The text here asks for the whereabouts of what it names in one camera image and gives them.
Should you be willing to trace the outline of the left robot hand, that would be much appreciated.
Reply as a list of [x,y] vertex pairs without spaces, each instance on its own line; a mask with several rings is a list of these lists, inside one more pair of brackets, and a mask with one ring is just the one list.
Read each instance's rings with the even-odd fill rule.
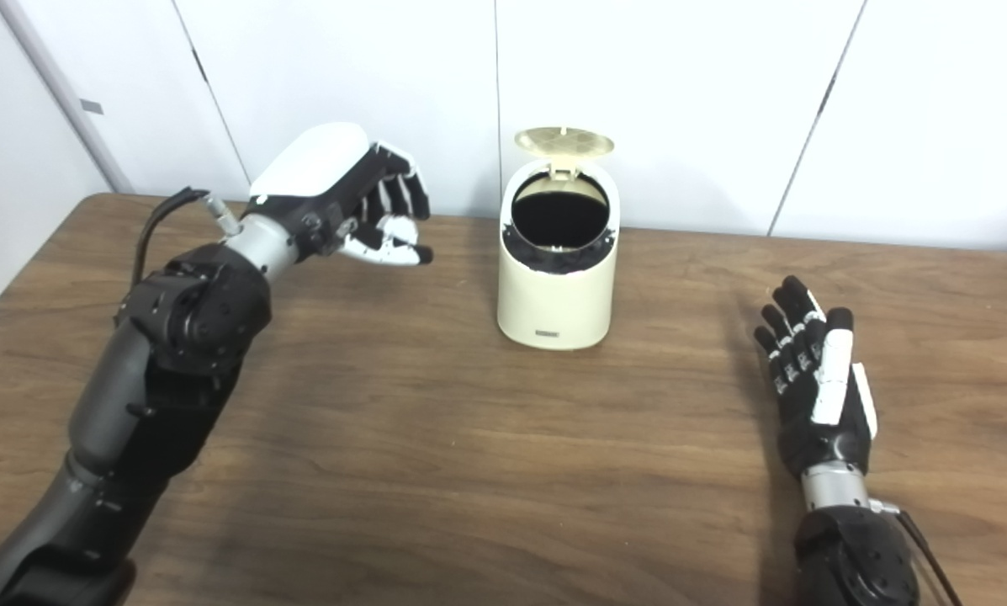
[[371,141],[354,123],[300,134],[253,181],[242,222],[250,244],[281,250],[292,264],[335,253],[365,263],[422,266],[418,221],[431,217],[417,162]]

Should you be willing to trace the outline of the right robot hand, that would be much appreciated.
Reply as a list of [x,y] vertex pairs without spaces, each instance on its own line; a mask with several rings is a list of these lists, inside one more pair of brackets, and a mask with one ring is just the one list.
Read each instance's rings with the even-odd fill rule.
[[797,276],[784,277],[761,308],[753,337],[767,359],[780,429],[777,452],[800,478],[839,461],[868,473],[877,412],[864,365],[854,359],[856,323],[849,308],[823,310]]

